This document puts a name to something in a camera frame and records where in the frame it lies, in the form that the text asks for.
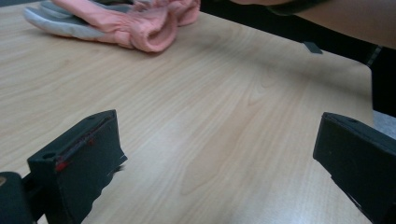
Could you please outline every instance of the table surface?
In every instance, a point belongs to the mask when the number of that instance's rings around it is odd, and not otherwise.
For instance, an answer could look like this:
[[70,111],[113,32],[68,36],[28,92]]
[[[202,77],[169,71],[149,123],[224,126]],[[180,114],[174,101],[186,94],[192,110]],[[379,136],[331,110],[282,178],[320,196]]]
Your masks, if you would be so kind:
[[365,65],[205,13],[147,54],[47,35],[24,7],[0,8],[0,170],[116,109],[129,160],[84,223],[369,223],[312,158],[323,112],[372,124]]

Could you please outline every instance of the wood grain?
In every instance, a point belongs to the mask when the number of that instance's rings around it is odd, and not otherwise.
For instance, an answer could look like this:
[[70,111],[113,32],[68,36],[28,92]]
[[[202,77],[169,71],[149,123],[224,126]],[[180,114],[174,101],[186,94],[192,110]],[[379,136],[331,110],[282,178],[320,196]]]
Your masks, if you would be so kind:
[[205,13],[147,54],[47,35],[24,7],[0,8],[0,170],[117,109],[129,160],[84,223],[369,223],[312,159],[323,112],[371,125],[366,66]]

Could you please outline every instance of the wooden table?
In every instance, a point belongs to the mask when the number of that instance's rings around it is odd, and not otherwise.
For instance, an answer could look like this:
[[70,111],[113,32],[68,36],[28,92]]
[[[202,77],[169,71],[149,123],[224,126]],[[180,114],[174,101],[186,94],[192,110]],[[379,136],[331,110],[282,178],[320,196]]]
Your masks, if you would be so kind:
[[147,54],[47,35],[24,7],[0,8],[0,170],[117,109],[129,160],[84,223],[369,223],[312,159],[324,111],[372,123],[365,65],[205,13]]

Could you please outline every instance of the person's arm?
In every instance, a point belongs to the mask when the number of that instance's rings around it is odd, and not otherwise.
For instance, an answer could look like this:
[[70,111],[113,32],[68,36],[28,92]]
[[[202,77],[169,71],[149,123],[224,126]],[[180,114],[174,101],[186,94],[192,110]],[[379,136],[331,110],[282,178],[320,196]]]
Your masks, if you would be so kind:
[[[238,4],[277,5],[290,0],[233,0]],[[329,0],[296,16],[344,35],[396,49],[395,0]]]

